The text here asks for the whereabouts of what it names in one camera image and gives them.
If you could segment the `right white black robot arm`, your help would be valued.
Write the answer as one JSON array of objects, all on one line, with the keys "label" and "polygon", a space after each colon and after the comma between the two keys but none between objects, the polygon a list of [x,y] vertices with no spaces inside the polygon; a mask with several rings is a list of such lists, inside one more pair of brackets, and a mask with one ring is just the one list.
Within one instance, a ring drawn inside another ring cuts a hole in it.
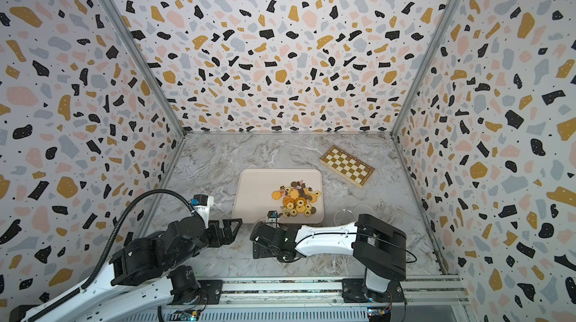
[{"label": "right white black robot arm", "polygon": [[417,260],[407,250],[406,234],[369,215],[357,221],[332,227],[277,224],[272,221],[255,224],[250,240],[253,258],[274,258],[281,263],[295,263],[318,254],[341,254],[354,257],[362,264],[360,283],[343,280],[345,302],[393,301],[391,283],[406,279],[406,265]]}]

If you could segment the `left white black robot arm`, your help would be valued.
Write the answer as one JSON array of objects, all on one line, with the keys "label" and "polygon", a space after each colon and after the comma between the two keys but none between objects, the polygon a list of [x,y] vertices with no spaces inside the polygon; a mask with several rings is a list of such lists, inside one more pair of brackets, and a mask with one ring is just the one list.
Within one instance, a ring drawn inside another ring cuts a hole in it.
[{"label": "left white black robot arm", "polygon": [[209,303],[209,293],[184,262],[203,248],[234,242],[240,218],[170,223],[164,232],[131,241],[95,277],[41,305],[21,305],[12,321],[116,321],[147,308]]}]

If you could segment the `clear plastic cookie jar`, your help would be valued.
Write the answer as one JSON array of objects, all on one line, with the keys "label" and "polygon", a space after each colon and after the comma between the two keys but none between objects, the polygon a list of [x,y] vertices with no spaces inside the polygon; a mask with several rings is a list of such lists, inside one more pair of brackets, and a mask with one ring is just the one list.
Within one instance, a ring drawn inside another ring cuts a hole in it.
[{"label": "clear plastic cookie jar", "polygon": [[336,214],[334,214],[333,221],[337,226],[349,224],[358,221],[361,214],[368,214],[374,217],[377,216],[371,206],[365,203],[360,203],[354,207],[345,207],[340,209]]}]

